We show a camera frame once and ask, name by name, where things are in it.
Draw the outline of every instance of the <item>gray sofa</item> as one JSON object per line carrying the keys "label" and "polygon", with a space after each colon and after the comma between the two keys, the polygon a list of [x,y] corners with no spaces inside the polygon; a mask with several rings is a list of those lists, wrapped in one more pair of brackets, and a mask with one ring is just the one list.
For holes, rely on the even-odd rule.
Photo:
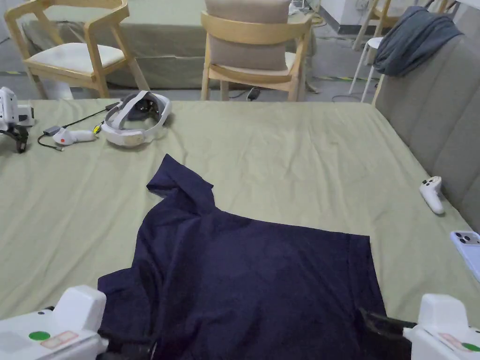
{"label": "gray sofa", "polygon": [[384,77],[375,106],[479,231],[480,45],[457,36],[406,77]]}

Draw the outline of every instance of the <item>chair seat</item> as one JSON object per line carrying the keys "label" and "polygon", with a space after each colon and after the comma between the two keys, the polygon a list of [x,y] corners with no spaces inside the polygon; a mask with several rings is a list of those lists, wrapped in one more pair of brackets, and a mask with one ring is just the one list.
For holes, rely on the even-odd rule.
{"label": "chair seat", "polygon": [[371,48],[378,49],[382,40],[383,37],[372,37],[370,40],[367,41],[367,44]]}
{"label": "chair seat", "polygon": [[232,70],[235,72],[242,72],[250,75],[270,75],[270,76],[287,76],[292,70],[293,63],[295,62],[295,54],[291,52],[285,53],[285,64],[287,64],[286,70],[258,70],[258,69],[245,69],[245,68],[235,68],[233,66],[220,66],[221,68]]}
{"label": "chair seat", "polygon": [[[110,46],[98,45],[98,52],[100,53],[103,68],[125,59],[121,50],[111,48]],[[93,74],[93,66],[87,44],[83,43],[58,45],[35,54],[28,61]]]}

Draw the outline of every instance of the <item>green sticker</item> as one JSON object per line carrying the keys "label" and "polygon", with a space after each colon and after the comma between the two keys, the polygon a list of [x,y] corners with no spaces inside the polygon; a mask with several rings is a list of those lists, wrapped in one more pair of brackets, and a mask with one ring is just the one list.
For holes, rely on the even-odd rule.
{"label": "green sticker", "polygon": [[470,351],[477,351],[477,352],[480,352],[480,348],[476,345],[473,345],[473,344],[469,344],[469,343],[462,343],[462,346],[465,348],[465,349],[468,349]]}
{"label": "green sticker", "polygon": [[43,341],[50,338],[50,334],[46,333],[45,331],[35,331],[33,333],[28,334],[28,337],[35,341]]}

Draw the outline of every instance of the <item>light blue phone case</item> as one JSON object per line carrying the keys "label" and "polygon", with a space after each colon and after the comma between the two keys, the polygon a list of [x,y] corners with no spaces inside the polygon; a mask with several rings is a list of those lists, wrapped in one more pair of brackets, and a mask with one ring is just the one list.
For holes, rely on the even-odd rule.
{"label": "light blue phone case", "polygon": [[480,282],[480,235],[474,231],[453,231],[450,239]]}

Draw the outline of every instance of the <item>mattress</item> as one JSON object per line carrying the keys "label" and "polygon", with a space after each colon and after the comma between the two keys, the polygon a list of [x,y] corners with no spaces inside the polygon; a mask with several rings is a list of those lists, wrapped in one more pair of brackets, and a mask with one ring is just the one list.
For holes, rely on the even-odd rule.
{"label": "mattress", "polygon": [[163,132],[136,149],[101,133],[63,152],[36,143],[43,129],[111,102],[33,101],[39,124],[27,152],[0,139],[0,318],[130,267],[137,230],[159,201],[145,186],[170,154],[214,185],[221,210],[369,235],[390,316],[415,321],[424,293],[446,293],[479,326],[480,284],[449,239],[469,227],[448,203],[442,217],[429,209],[419,194],[426,172],[371,105],[173,102]]}
{"label": "mattress", "polygon": [[[128,44],[151,88],[178,89],[200,88],[205,57],[206,33],[200,24],[200,12],[204,0],[130,0],[130,16],[121,27]],[[110,12],[106,9],[52,6],[45,11],[47,17],[58,28],[66,42],[85,42],[84,24]],[[300,22],[301,13],[290,16],[289,21]],[[22,19],[22,28],[32,47],[38,52],[55,46],[41,28],[34,15]],[[99,28],[98,44],[118,45],[109,27]],[[295,43],[287,46],[295,52]],[[309,54],[316,49],[312,36]],[[136,88],[128,68],[109,74],[110,83]]]}

